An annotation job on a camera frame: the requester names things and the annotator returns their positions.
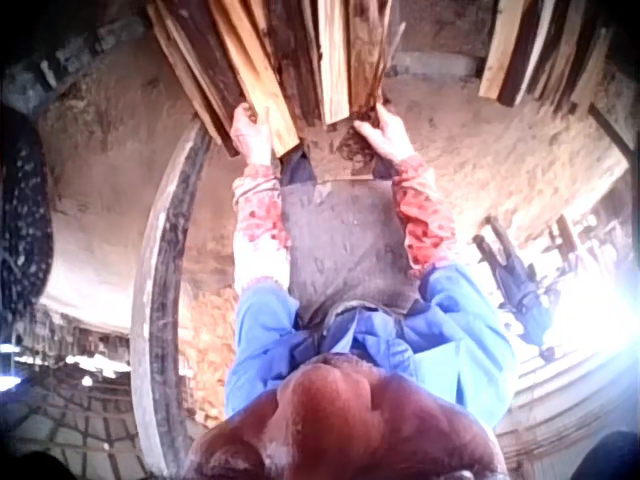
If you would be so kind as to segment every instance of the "wood plank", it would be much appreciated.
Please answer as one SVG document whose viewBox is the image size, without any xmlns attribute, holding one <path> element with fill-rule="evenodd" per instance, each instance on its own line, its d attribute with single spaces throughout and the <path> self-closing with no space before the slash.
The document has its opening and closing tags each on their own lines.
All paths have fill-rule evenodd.
<svg viewBox="0 0 640 480">
<path fill-rule="evenodd" d="M 578 40 L 576 40 L 573 61 L 571 62 L 567 78 L 562 90 L 558 94 L 554 106 L 553 113 L 556 115 L 567 114 L 572 108 L 570 101 L 571 94 L 576 88 L 580 75 L 586 67 L 589 56 L 591 55 L 591 50 L 595 47 L 598 30 L 603 24 L 603 17 L 599 10 L 598 6 L 594 3 L 587 3 L 585 7 L 580 35 L 578 35 Z"/>
<path fill-rule="evenodd" d="M 553 70 L 549 75 L 548 87 L 545 89 L 543 100 L 549 101 L 555 104 L 558 100 L 571 63 L 576 50 L 576 42 L 580 35 L 580 28 L 582 27 L 582 18 L 586 6 L 586 0 L 571 0 L 569 3 L 569 10 L 564 21 L 564 28 L 562 30 L 562 38 L 560 39 L 560 46 L 558 47 L 558 56 L 554 64 Z"/>
<path fill-rule="evenodd" d="M 537 93 L 537 95 L 534 95 L 536 100 L 540 100 L 541 95 L 544 93 L 544 87 L 555 64 L 560 38 L 562 37 L 564 19 L 567 15 L 568 8 L 568 0 L 556 1 L 553 13 L 551 14 L 549 31 L 547 32 L 540 57 L 533 69 L 533 75 L 527 87 L 529 94 Z"/>
<path fill-rule="evenodd" d="M 544 45 L 544 42 L 547 38 L 547 33 L 549 32 L 549 25 L 551 24 L 551 17 L 555 4 L 556 0 L 543 0 L 542 11 L 540 12 L 540 21 L 538 22 L 538 29 L 536 31 L 536 39 L 533 43 L 533 48 L 531 49 L 529 64 L 527 65 L 527 70 L 524 74 L 524 78 L 522 79 L 520 91 L 518 92 L 518 96 L 516 97 L 516 105 L 518 105 L 522 101 L 522 97 L 524 97 L 525 92 L 529 88 L 529 83 L 531 81 L 531 77 L 533 76 L 533 70 L 538 63 L 538 60 L 540 59 L 542 46 Z"/>
<path fill-rule="evenodd" d="M 267 58 L 269 58 L 269 62 L 273 66 L 273 49 L 271 47 L 270 41 L 270 32 L 273 33 L 273 30 L 271 30 L 271 27 L 267 21 L 267 3 L 272 2 L 271 0 L 269 0 L 268 2 L 267 0 L 248 0 L 248 2 L 249 10 L 253 15 L 253 20 L 256 23 L 256 27 L 258 28 L 258 33 L 260 34 L 260 39 L 262 40 L 262 45 L 264 46 L 265 53 L 267 54 Z"/>
<path fill-rule="evenodd" d="M 378 0 L 349 0 L 349 91 L 352 112 L 370 107 L 378 70 L 382 18 Z"/>
<path fill-rule="evenodd" d="M 158 6 L 150 3 L 147 5 L 147 11 L 151 18 L 153 31 L 156 34 L 158 43 L 169 60 L 169 63 L 173 67 L 173 71 L 176 73 L 182 88 L 187 94 L 187 97 L 189 97 L 189 100 L 193 104 L 193 108 L 196 110 L 196 113 L 202 120 L 202 123 L 204 123 L 207 132 L 209 132 L 209 135 L 211 135 L 216 143 L 220 145 L 222 140 L 212 121 L 212 116 L 216 115 L 216 113 L 213 111 L 209 100 L 206 98 L 202 88 L 198 84 L 198 80 L 195 78 L 185 58 L 182 56 L 182 52 L 180 52 L 178 45 L 176 45 L 173 38 L 169 35 L 158 10 Z"/>
<path fill-rule="evenodd" d="M 249 13 L 235 0 L 210 0 L 209 8 L 247 99 L 258 115 L 267 115 L 280 157 L 299 143 L 298 134 Z"/>
<path fill-rule="evenodd" d="M 324 109 L 322 108 L 322 78 L 320 75 L 320 46 L 318 45 L 318 5 L 316 0 L 300 0 L 302 17 L 304 19 L 305 33 L 307 34 L 307 45 L 309 57 L 311 58 L 311 73 L 315 86 L 318 108 L 323 123 Z"/>
<path fill-rule="evenodd" d="M 266 22 L 271 32 L 274 70 L 298 131 L 321 120 L 310 46 L 298 0 L 270 0 Z"/>
<path fill-rule="evenodd" d="M 498 4 L 489 57 L 478 92 L 481 97 L 497 99 L 500 94 L 511 61 L 524 8 L 524 0 L 500 0 Z"/>
<path fill-rule="evenodd" d="M 602 77 L 607 51 L 613 36 L 612 28 L 600 28 L 594 40 L 594 46 L 587 59 L 584 71 L 580 75 L 576 88 L 571 94 L 571 101 L 576 104 L 574 112 L 578 117 L 585 117 L 593 101 L 598 82 Z"/>
<path fill-rule="evenodd" d="M 325 124 L 349 116 L 346 13 L 343 0 L 318 0 L 318 45 Z"/>
<path fill-rule="evenodd" d="M 538 2 L 527 2 L 520 18 L 516 43 L 511 53 L 511 61 L 498 95 L 498 102 L 502 105 L 507 107 L 516 105 L 518 94 L 522 90 L 524 83 L 524 76 L 531 62 L 531 53 L 538 33 L 539 22 Z"/>
<path fill-rule="evenodd" d="M 206 5 L 198 0 L 159 0 L 158 6 L 222 125 L 231 130 L 233 111 L 244 96 Z"/>
</svg>

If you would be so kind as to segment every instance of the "blue shirt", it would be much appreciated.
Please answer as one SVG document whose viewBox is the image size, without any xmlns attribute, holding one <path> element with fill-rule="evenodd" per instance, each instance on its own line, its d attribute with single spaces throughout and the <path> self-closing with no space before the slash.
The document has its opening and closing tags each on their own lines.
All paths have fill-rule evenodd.
<svg viewBox="0 0 640 480">
<path fill-rule="evenodd" d="M 357 308 L 339 315 L 319 338 L 294 327 L 298 302 L 275 282 L 249 287 L 236 311 L 236 360 L 225 386 L 225 413 L 277 387 L 314 356 L 355 352 L 495 426 L 516 378 L 514 351 L 496 309 L 457 264 L 432 269 L 419 291 L 424 303 L 402 322 Z"/>
</svg>

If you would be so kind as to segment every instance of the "wooden board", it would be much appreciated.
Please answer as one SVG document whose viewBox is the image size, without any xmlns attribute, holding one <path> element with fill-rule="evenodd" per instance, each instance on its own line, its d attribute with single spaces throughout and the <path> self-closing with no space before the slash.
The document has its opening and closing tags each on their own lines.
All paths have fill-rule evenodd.
<svg viewBox="0 0 640 480">
<path fill-rule="evenodd" d="M 558 47 L 558 56 L 549 75 L 547 88 L 543 99 L 555 104 L 567 80 L 569 69 L 576 50 L 576 42 L 582 27 L 582 18 L 586 6 L 586 0 L 571 0 L 569 10 L 564 21 L 562 38 Z"/>
<path fill-rule="evenodd" d="M 270 0 L 265 17 L 271 32 L 274 70 L 300 132 L 305 123 L 313 126 L 321 120 L 302 7 L 298 0 Z"/>
<path fill-rule="evenodd" d="M 318 0 L 318 45 L 325 124 L 349 116 L 347 36 L 343 0 Z"/>
<path fill-rule="evenodd" d="M 159 1 L 158 5 L 169 32 L 229 131 L 233 111 L 244 96 L 207 5 L 201 0 Z"/>
<path fill-rule="evenodd" d="M 352 112 L 371 106 L 382 46 L 378 0 L 349 0 L 349 91 Z"/>
<path fill-rule="evenodd" d="M 531 49 L 529 63 L 527 65 L 527 70 L 524 74 L 524 78 L 522 79 L 520 91 L 518 92 L 518 96 L 516 97 L 516 105 L 518 105 L 522 101 L 522 97 L 524 97 L 525 92 L 529 88 L 529 82 L 531 81 L 533 70 L 538 63 L 540 53 L 542 52 L 542 46 L 544 45 L 544 42 L 547 38 L 547 33 L 549 32 L 549 25 L 551 23 L 551 16 L 555 3 L 556 0 L 542 0 L 542 11 L 540 12 L 540 20 L 538 22 L 536 38 L 533 43 L 533 48 Z"/>
<path fill-rule="evenodd" d="M 516 43 L 511 53 L 511 61 L 498 95 L 498 102 L 507 107 L 516 105 L 525 74 L 532 61 L 531 53 L 538 33 L 540 21 L 538 2 L 530 1 L 525 4 L 525 10 L 520 18 Z"/>
<path fill-rule="evenodd" d="M 309 57 L 311 58 L 311 73 L 313 74 L 313 83 L 315 85 L 316 98 L 318 99 L 318 108 L 323 123 L 324 108 L 322 108 L 322 78 L 320 76 L 320 46 L 318 45 L 318 8 L 316 0 L 300 0 L 302 8 L 302 17 L 304 19 L 305 33 L 307 34 L 307 46 L 309 48 Z"/>
<path fill-rule="evenodd" d="M 209 7 L 247 99 L 259 115 L 268 115 L 280 157 L 299 143 L 298 134 L 249 12 L 236 0 L 210 0 Z"/>
<path fill-rule="evenodd" d="M 481 97 L 497 99 L 511 61 L 525 0 L 500 0 L 489 57 L 482 75 Z"/>
<path fill-rule="evenodd" d="M 204 123 L 207 132 L 209 132 L 209 135 L 211 135 L 216 143 L 220 145 L 222 143 L 222 139 L 220 138 L 220 134 L 216 130 L 212 119 L 216 113 L 213 111 L 209 100 L 206 98 L 202 88 L 198 84 L 198 80 L 195 78 L 185 58 L 182 56 L 182 52 L 180 52 L 178 45 L 176 45 L 173 38 L 169 35 L 169 31 L 164 24 L 164 20 L 162 19 L 158 6 L 150 3 L 147 5 L 147 11 L 149 12 L 149 17 L 153 24 L 153 31 L 156 34 L 158 43 L 169 60 L 169 63 L 173 67 L 173 71 L 176 73 L 182 88 L 187 94 L 187 97 L 189 97 L 189 100 L 193 104 L 193 108 L 196 110 L 196 113 L 202 120 L 202 123 Z"/>
<path fill-rule="evenodd" d="M 248 0 L 249 10 L 253 15 L 253 20 L 258 28 L 262 45 L 264 46 L 267 57 L 271 65 L 273 63 L 273 50 L 271 49 L 270 35 L 271 28 L 267 22 L 267 4 L 272 3 L 271 0 Z"/>
<path fill-rule="evenodd" d="M 602 77 L 602 70 L 612 35 L 612 28 L 600 28 L 598 30 L 586 66 L 580 75 L 576 88 L 571 94 L 571 101 L 576 104 L 575 114 L 579 117 L 586 116 L 589 111 L 589 105 L 593 101 L 598 81 Z"/>
<path fill-rule="evenodd" d="M 573 90 L 578 84 L 580 75 L 584 71 L 591 50 L 595 46 L 595 39 L 599 27 L 602 25 L 602 17 L 597 4 L 588 3 L 583 14 L 582 27 L 578 40 L 576 40 L 576 48 L 573 55 L 571 67 L 567 73 L 562 90 L 558 93 L 553 112 L 556 115 L 564 115 L 571 110 L 570 97 Z"/>
</svg>

